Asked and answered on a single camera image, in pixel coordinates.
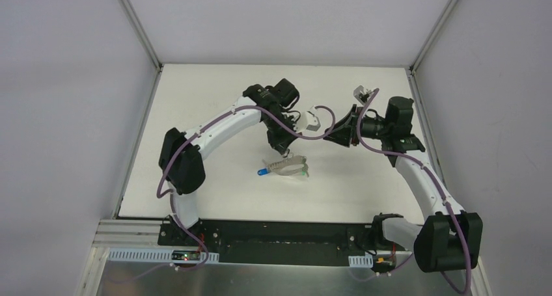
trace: metal frame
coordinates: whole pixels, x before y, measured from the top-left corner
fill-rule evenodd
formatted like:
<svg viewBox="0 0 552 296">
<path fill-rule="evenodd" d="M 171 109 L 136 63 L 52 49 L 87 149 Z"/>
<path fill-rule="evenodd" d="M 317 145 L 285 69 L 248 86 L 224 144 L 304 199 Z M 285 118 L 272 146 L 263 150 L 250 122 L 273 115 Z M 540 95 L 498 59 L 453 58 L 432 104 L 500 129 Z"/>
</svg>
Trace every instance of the metal frame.
<svg viewBox="0 0 552 296">
<path fill-rule="evenodd" d="M 128 162 L 128 171 L 126 177 L 124 178 L 124 183 L 122 185 L 121 191 L 118 193 L 118 198 L 116 204 L 113 206 L 112 217 L 116 218 L 120 203 L 122 201 L 124 190 L 128 184 L 130 177 L 130 171 L 133 166 L 138 145 L 140 143 L 145 124 L 149 111 L 152 106 L 154 95 L 159 84 L 161 77 L 161 72 L 163 69 L 163 64 L 159 60 L 151 42 L 149 41 L 145 30 L 132 7 L 130 0 L 119 0 L 125 15 L 127 16 L 129 23 L 136 32 L 137 38 L 140 43 L 143 45 L 146 53 L 148 54 L 152 64 L 158 71 L 154 85 L 152 87 L 151 95 L 148 99 L 148 103 L 142 117 L 141 126 L 139 134 L 136 136 L 136 141 L 133 144 L 133 153 L 131 159 Z M 418 112 L 418 118 L 422 125 L 422 132 L 424 133 L 424 138 L 428 146 L 428 153 L 432 160 L 432 166 L 435 169 L 437 175 L 443 179 L 443 174 L 441 167 L 439 165 L 439 158 L 435 149 L 435 144 L 432 138 L 432 131 L 430 122 L 428 119 L 427 112 L 424 108 L 424 102 L 422 100 L 421 94 L 415 78 L 415 71 L 420 66 L 421 62 L 425 58 L 428 50 L 431 48 L 432 44 L 437 39 L 439 33 L 441 32 L 443 26 L 446 24 L 452 11 L 456 8 L 459 0 L 448 0 L 446 7 L 443 9 L 439 19 L 436 21 L 433 29 L 428 35 L 424 45 L 422 46 L 420 52 L 418 53 L 413 64 L 406 69 L 406 75 L 411 87 L 412 95 L 416 103 L 416 108 Z M 191 250 L 196 249 L 196 247 L 160 247 L 157 245 L 157 239 L 160 229 L 160 220 L 101 220 L 94 241 L 92 242 L 92 248 L 87 259 L 85 266 L 85 271 L 81 278 L 79 288 L 77 290 L 77 295 L 81 296 L 93 296 L 96 295 L 102 273 L 104 271 L 105 263 L 109 256 L 110 248 L 115 247 L 124 247 L 124 248 L 148 248 L 148 249 L 182 249 L 182 250 Z M 490 285 L 487 280 L 487 276 L 484 270 L 483 263 L 481 259 L 478 261 L 478 266 L 472 271 L 473 284 L 471 292 L 474 296 L 492 296 Z"/>
</svg>

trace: white wall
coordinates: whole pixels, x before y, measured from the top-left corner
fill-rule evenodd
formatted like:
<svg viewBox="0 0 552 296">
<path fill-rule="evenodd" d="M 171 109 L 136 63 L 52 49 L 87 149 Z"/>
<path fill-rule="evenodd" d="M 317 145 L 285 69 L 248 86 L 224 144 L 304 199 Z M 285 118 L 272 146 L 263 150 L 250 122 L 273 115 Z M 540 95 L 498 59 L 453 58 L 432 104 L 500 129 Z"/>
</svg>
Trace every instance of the white wall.
<svg viewBox="0 0 552 296">
<path fill-rule="evenodd" d="M 410 65 L 448 0 L 130 0 L 162 62 Z"/>
<path fill-rule="evenodd" d="M 72 295 L 154 80 L 117 0 L 0 0 L 1 295 Z"/>
<path fill-rule="evenodd" d="M 418 84 L 495 295 L 551 295 L 552 3 L 461 0 Z"/>
</svg>

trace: gray floor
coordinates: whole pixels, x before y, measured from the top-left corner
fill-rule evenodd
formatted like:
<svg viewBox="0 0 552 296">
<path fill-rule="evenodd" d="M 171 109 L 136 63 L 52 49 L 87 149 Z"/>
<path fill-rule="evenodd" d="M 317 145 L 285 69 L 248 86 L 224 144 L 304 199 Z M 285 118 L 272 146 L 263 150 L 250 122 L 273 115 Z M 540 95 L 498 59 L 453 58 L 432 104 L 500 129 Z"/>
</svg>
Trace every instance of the gray floor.
<svg viewBox="0 0 552 296">
<path fill-rule="evenodd" d="M 126 284 L 114 284 L 107 279 L 127 280 L 155 265 L 108 262 L 98 296 L 457 295 L 441 274 L 422 273 L 413 260 L 391 277 L 381 276 L 368 282 L 358 282 L 355 277 L 362 279 L 374 275 L 370 269 L 235 264 L 207 265 L 187 273 L 161 267 Z M 449 275 L 463 288 L 460 272 Z"/>
</svg>

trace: white work surface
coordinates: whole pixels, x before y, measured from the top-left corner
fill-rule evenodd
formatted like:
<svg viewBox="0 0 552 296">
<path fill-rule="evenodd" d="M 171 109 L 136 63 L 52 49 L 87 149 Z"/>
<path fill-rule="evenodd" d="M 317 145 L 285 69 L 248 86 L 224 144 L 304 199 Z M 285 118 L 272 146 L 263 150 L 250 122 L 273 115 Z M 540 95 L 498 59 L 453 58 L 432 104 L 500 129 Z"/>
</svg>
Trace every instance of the white work surface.
<svg viewBox="0 0 552 296">
<path fill-rule="evenodd" d="M 354 88 L 379 87 L 371 108 L 385 115 L 392 96 L 411 98 L 403 68 L 249 65 L 165 65 L 148 116 L 130 179 L 121 203 L 121 217 L 157 217 L 170 213 L 169 197 L 158 200 L 159 153 L 165 133 L 192 128 L 232 105 L 249 86 L 291 81 L 301 94 L 295 109 L 326 105 L 340 120 L 353 103 Z M 320 134 L 331 117 L 321 113 Z M 423 140 L 417 115 L 413 132 Z M 379 141 L 369 141 L 381 148 Z M 262 159 L 279 160 L 261 123 L 222 144 L 204 161 L 206 179 L 195 192 L 201 219 L 371 222 L 374 215 L 399 213 L 423 223 L 422 213 L 401 175 L 387 157 L 361 146 L 345 148 L 324 140 L 295 140 L 290 146 L 305 155 L 310 178 L 258 176 Z"/>
</svg>

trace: blue object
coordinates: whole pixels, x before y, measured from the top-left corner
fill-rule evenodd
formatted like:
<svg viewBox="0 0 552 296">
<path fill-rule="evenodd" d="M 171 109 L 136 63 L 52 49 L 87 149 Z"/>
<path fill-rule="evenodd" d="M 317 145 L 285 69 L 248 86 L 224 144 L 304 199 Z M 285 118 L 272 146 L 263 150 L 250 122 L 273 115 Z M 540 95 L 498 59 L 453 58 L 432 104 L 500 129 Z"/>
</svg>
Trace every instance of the blue object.
<svg viewBox="0 0 552 296">
<path fill-rule="evenodd" d="M 269 173 L 269 172 L 270 172 L 270 171 L 268 171 L 268 169 L 263 168 L 263 169 L 259 170 L 259 171 L 257 172 L 257 174 L 258 174 L 259 176 L 264 176 L 265 174 L 267 174 L 267 173 Z"/>
</svg>

